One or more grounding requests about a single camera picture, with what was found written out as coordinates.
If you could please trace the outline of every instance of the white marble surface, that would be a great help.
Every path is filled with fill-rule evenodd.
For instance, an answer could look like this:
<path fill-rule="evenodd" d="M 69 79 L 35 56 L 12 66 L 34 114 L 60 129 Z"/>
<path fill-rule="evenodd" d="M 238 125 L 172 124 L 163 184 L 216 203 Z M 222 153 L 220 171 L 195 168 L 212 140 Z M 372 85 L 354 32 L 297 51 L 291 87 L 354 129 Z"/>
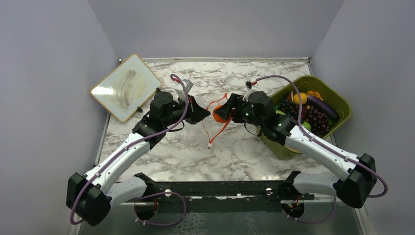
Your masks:
<path fill-rule="evenodd" d="M 217 99 L 224 93 L 243 94 L 245 81 L 260 76 L 279 74 L 295 80 L 309 75 L 305 61 L 254 61 L 254 62 L 172 62 L 148 63 L 163 81 L 162 90 L 177 95 L 169 76 L 175 73 L 181 79 L 190 79 L 194 86 L 190 92 L 200 105 L 206 100 Z M 273 94 L 288 83 L 278 79 L 259 82 L 260 89 Z M 143 106 L 144 112 L 134 114 L 121 123 L 115 117 L 110 122 L 104 139 L 100 162 L 113 153 L 131 133 L 134 125 L 149 110 L 150 100 Z M 208 130 L 216 133 L 218 123 L 207 121 Z M 229 124 L 219 135 L 211 149 L 200 124 L 186 124 L 184 131 L 168 133 L 150 152 L 138 159 L 120 177 L 120 181 L 143 172 L 156 181 L 219 181 L 219 180 L 278 180 L 285 179 L 292 170 L 308 173 L 329 173 L 305 155 L 289 161 L 278 159 L 259 138 L 249 134 L 241 124 Z"/>

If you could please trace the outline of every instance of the gray floor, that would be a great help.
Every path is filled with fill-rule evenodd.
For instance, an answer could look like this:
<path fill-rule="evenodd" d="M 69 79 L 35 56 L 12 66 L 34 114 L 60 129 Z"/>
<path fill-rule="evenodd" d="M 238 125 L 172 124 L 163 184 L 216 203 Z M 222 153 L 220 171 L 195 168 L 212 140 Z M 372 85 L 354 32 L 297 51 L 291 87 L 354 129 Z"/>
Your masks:
<path fill-rule="evenodd" d="M 306 204 L 303 219 L 325 217 L 332 203 Z M 169 223 L 178 214 L 156 214 L 152 222 Z M 190 213 L 184 221 L 170 227 L 135 223 L 133 205 L 121 205 L 95 227 L 83 223 L 80 235 L 362 235 L 355 209 L 339 203 L 334 216 L 315 225 L 300 224 L 287 219 L 283 213 Z"/>

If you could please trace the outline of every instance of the green basket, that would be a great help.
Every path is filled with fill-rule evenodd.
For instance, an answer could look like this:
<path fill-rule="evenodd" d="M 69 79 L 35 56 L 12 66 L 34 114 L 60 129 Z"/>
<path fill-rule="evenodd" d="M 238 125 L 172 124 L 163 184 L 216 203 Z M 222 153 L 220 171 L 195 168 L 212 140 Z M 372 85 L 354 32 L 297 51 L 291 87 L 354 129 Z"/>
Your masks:
<path fill-rule="evenodd" d="M 313 76 L 302 76 L 294 81 L 294 84 L 297 86 L 300 92 L 306 93 L 307 91 L 314 91 L 319 92 L 322 96 L 323 100 L 328 103 L 331 107 L 333 107 L 340 116 L 340 119 L 334 122 L 331 125 L 331 130 L 327 135 L 323 136 L 323 139 L 331 135 L 339 126 L 341 126 L 345 121 L 350 118 L 351 109 L 350 105 L 348 104 L 345 99 L 343 99 L 339 94 L 337 94 L 334 90 L 332 90 L 327 84 L 325 84 L 320 79 L 313 77 Z M 279 90 L 275 94 L 271 96 L 274 105 L 277 105 L 281 100 L 286 99 L 287 95 L 290 92 L 294 92 L 293 86 L 288 85 L 283 89 Z M 283 160 L 290 160 L 295 157 L 300 152 L 284 147 L 279 145 L 276 142 L 270 141 L 264 135 L 261 136 L 261 139 L 271 148 L 271 150 L 275 153 L 275 155 Z"/>

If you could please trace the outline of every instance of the black joint housing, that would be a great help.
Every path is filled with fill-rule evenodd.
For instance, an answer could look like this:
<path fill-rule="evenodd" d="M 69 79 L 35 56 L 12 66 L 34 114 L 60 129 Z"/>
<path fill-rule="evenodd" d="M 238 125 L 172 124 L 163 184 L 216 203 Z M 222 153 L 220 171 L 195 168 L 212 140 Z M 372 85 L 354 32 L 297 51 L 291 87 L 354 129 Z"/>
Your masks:
<path fill-rule="evenodd" d="M 369 154 L 363 154 L 359 162 L 376 172 L 375 160 Z M 333 187 L 344 203 L 353 208 L 362 208 L 376 181 L 374 175 L 356 165 L 344 182 L 339 180 Z"/>
<path fill-rule="evenodd" d="M 87 183 L 87 179 L 78 173 L 74 173 L 68 180 L 68 190 L 66 195 L 66 206 L 72 209 L 75 199 L 81 189 Z M 78 202 L 75 212 L 83 218 L 89 225 L 99 224 L 110 212 L 111 199 L 99 190 L 96 186 L 90 184 L 81 199 Z"/>

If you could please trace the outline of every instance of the eggplant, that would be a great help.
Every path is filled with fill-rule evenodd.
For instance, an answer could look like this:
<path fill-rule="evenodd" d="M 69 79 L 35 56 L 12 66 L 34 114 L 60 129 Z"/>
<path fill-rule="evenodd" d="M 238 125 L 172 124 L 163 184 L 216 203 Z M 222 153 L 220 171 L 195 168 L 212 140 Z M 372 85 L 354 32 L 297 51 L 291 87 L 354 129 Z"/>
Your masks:
<path fill-rule="evenodd" d="M 307 95 L 307 102 L 310 102 L 314 104 L 317 108 L 319 108 L 321 111 L 325 112 L 327 116 L 332 119 L 333 121 L 338 121 L 340 119 L 339 114 L 334 110 L 330 105 L 328 105 L 326 102 L 320 100 L 317 97 L 314 97 L 312 95 Z"/>

